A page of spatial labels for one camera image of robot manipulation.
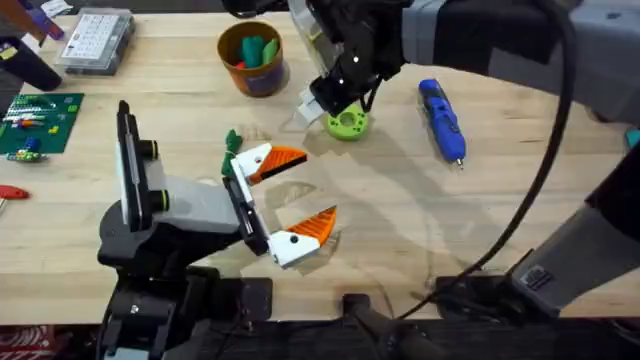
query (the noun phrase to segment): black mount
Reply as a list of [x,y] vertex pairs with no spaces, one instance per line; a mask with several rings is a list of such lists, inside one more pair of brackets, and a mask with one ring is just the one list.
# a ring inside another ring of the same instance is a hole
[[[435,304],[445,320],[489,320],[522,326],[551,320],[518,293],[503,276],[469,276],[438,295]],[[436,278],[436,291],[448,288],[454,276]]]
[[432,343],[415,324],[389,319],[371,308],[365,294],[346,294],[342,297],[342,311],[367,333],[376,350],[389,360],[440,360],[447,354]]
[[216,269],[191,263],[243,239],[183,231],[163,222],[131,232],[122,221],[120,202],[100,223],[98,260],[118,271],[106,311],[100,351],[148,351],[149,359],[185,343],[200,320],[246,321],[271,317],[271,279],[222,279]]

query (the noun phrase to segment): green circuit board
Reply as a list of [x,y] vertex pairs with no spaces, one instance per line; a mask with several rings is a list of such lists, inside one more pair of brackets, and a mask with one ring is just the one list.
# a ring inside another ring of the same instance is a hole
[[[38,152],[61,154],[67,146],[84,94],[23,94],[13,98],[0,123],[0,154],[22,149],[27,137],[40,139]],[[41,126],[15,127],[15,119],[29,116]]]

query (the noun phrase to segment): wooden table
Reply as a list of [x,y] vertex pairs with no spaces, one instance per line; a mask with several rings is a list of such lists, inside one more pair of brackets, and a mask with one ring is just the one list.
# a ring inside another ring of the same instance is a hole
[[[296,268],[281,270],[242,244],[201,264],[227,276],[270,276],[273,318],[329,319],[347,292],[398,315],[492,244],[522,200],[546,147],[556,98],[492,79],[405,66],[378,93],[369,135],[331,138],[320,125],[289,129],[298,93],[316,76],[288,14],[262,20],[284,41],[290,80],[277,95],[252,99],[234,88],[216,41],[228,15],[138,15],[135,41],[115,77],[68,77],[59,92],[86,94],[61,156],[39,166],[0,161],[0,182],[33,198],[0,215],[0,324],[98,322],[115,272],[96,260],[98,224],[119,197],[115,178],[118,100],[131,104],[141,133],[156,139],[169,174],[220,183],[224,137],[246,147],[266,141],[296,146],[309,161],[254,188],[271,229],[338,204],[334,238]],[[73,17],[59,23],[67,28]],[[60,43],[41,52],[51,61]],[[464,171],[444,164],[418,108],[419,80],[437,77],[468,141]],[[34,89],[25,86],[23,92]],[[513,240],[488,266],[501,273],[538,246],[578,208],[624,152],[624,126],[593,121],[574,106],[554,170]],[[640,316],[640,276],[633,273],[585,295],[564,316]],[[437,317],[433,307],[420,314]]]

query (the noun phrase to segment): plastic storage box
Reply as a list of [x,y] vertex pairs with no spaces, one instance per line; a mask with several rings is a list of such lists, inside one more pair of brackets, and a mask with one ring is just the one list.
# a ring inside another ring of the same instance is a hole
[[55,64],[68,74],[114,75],[134,32],[129,10],[83,8]]

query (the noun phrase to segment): red object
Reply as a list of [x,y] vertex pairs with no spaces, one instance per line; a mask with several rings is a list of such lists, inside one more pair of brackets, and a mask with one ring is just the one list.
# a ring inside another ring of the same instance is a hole
[[54,354],[53,326],[0,327],[0,359],[41,360]]
[[21,200],[28,199],[29,193],[15,186],[0,185],[0,199]]

